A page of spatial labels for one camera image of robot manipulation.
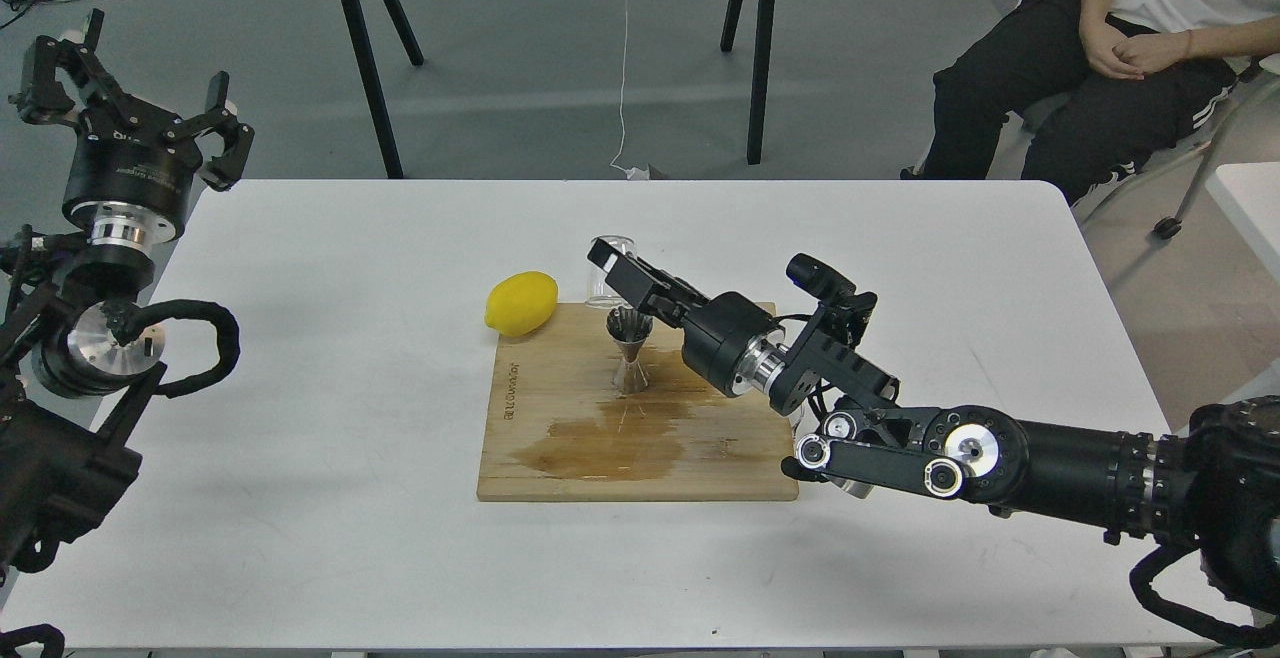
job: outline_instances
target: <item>glass cup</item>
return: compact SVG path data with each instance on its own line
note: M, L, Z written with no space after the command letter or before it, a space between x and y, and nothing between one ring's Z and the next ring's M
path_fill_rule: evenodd
M635 239L630 239L626 236L596 236L591 239L590 245L595 245L596 239L603 239L605 243L613 245L613 248L623 256L634 256L636 252ZM594 309L612 310L618 306L626 306L627 302L622 300L617 291L604 283L604 271L593 264L591 283L586 289L586 303Z

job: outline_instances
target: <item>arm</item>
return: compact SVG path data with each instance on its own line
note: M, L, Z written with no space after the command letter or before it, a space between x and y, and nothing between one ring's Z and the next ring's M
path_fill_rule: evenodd
M1157 73L1190 58L1270 56L1271 52L1280 52L1280 15L1181 33L1134 35L1115 46L1116 58L1143 73Z
M1114 51L1125 40L1119 29L1107 26L1107 12L1115 0L1080 0L1080 42L1089 58L1089 67L1107 78L1142 79L1143 70L1129 65Z

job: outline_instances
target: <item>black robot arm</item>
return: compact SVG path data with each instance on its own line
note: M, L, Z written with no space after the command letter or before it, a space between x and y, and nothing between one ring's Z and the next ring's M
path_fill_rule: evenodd
M685 329L686 365L722 393L755 388L783 415L808 399L818 428L796 439L786 475L859 498L879 485L984 504L1000 517L1039 513L1102 527L1111 544L1149 534L1158 548L1130 574L1144 608L1225 645L1280 643L1280 622L1233 626L1151 588L1157 572L1199 550L1226 599L1280 613L1280 398L1198 408L1187 439L1021 421L982 406L900 407L896 376L855 351L876 294L805 253L787 277L818 306L791 344L741 294L705 298L603 239L588 260L636 310ZM832 408L828 389L841 393Z
M228 189L243 172L253 131L227 102L228 76L214 76L205 111L182 119L125 93L95 55L102 24L93 12L83 42L37 37L10 96L24 122L69 125L76 156L63 215L76 233L46 236L23 227L0 245L9 278L0 324L0 585L9 567L38 572L60 544L101 525L138 477L142 457L125 447L155 396L175 398L216 384L239 357L232 314L206 301L140 307L152 283L151 248L182 234L196 172ZM82 106L58 83L64 70ZM196 140L219 134L223 155L205 161ZM161 384L165 320L198 320L216 332L214 367ZM37 406L20 362L65 398L124 394L97 431ZM0 632L0 655L41 643L59 655L51 626Z

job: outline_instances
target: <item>silver metal joint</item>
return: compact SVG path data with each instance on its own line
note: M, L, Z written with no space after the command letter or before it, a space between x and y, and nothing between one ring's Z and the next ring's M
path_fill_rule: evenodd
M933 458L924 466L924 489L936 498L951 498L964 488L964 471L951 458Z
M831 461L831 445L826 438L810 433L796 440L796 461L810 471L827 467Z
M73 216L84 213L92 213L91 245L119 245L150 257L152 245L168 243L178 236L173 221L133 204L93 201L72 209Z
M836 411L822 422L822 433L831 438L845 439L854 433L852 416L844 411Z
M782 351L777 347L783 335L782 330L778 329L764 335L755 335L751 339L746 351L742 352L742 357L737 358L737 365L733 366L733 376L741 379L733 381L733 394L741 396L751 388L765 396L769 394L773 380L782 373L782 367L786 367L786 364L782 362Z
M87 375L136 376L160 362L164 326L151 325L132 343L120 343L109 326L102 303L87 307L67 335L72 362Z
M964 466L973 477L989 474L1000 462L996 435L978 424L965 424L948 433L942 453Z

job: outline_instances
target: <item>yellow lemon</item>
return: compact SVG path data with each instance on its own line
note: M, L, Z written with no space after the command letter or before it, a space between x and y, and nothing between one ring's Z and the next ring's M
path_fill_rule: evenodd
M508 338L525 335L556 311L556 279L544 271L521 271L489 292L484 325Z

